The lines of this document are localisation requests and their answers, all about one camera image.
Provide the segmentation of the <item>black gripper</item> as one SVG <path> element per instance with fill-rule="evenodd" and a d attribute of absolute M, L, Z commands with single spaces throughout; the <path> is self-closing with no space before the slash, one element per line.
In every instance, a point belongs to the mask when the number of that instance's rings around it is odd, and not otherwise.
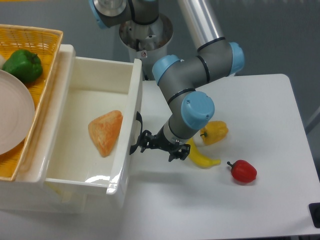
<path fill-rule="evenodd" d="M 169 152 L 169 162 L 175 159 L 184 161 L 191 149 L 189 144 L 180 145 L 180 139 L 174 135 L 168 124 L 163 125 L 156 135 L 152 135 L 149 130 L 144 130 L 140 135 L 139 146 L 141 153 L 146 149 L 155 149 L 156 146 Z"/>

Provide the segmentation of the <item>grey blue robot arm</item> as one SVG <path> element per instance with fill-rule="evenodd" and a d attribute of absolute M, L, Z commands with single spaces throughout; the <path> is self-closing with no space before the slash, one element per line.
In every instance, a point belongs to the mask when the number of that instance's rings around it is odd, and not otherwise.
<path fill-rule="evenodd" d="M 130 152 L 160 149 L 169 153 L 170 160 L 184 160 L 191 148 L 187 141 L 215 112 L 212 99 L 198 88 L 240 71 L 245 64 L 243 50 L 226 40 L 207 0 L 178 2 L 197 50 L 197 56 L 188 60 L 167 54 L 173 26 L 160 13 L 157 0 L 91 0 L 89 5 L 101 28 L 119 26 L 122 43 L 142 61 L 145 77 L 155 80 L 171 110 L 157 134 L 140 131 Z"/>

